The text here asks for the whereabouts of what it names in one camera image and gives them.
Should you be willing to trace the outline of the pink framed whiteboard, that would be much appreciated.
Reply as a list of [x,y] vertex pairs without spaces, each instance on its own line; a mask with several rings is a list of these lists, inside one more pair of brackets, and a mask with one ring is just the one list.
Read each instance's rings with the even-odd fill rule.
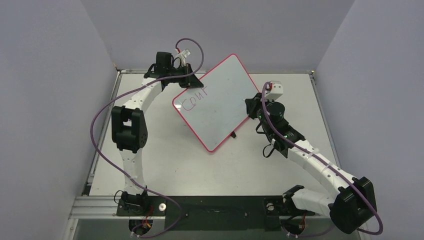
[[234,53],[199,80],[203,87],[183,90],[173,98],[172,105],[212,153],[248,118],[245,100],[259,90]]

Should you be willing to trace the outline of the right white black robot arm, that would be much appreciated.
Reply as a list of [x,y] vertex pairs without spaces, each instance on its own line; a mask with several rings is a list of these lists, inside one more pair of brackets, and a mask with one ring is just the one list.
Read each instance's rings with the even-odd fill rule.
[[316,147],[284,118],[285,106],[274,100],[262,101],[261,93],[245,99],[246,113],[259,124],[256,133],[264,135],[271,150],[296,163],[327,191],[320,193],[296,185],[282,195],[282,207],[289,213],[313,212],[329,217],[345,234],[361,230],[376,215],[374,186],[357,178],[325,158]]

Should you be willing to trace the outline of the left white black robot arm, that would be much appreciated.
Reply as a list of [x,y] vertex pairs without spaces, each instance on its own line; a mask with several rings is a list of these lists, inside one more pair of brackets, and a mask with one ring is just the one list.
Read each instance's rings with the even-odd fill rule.
[[142,151],[148,139],[147,109],[168,84],[177,83],[183,89],[204,86],[186,62],[189,55],[188,49],[178,51],[176,56],[170,52],[158,52],[156,62],[143,76],[143,89],[122,106],[114,106],[111,110],[111,138],[119,150],[126,173],[118,205],[135,215],[143,215],[151,209],[142,164]]

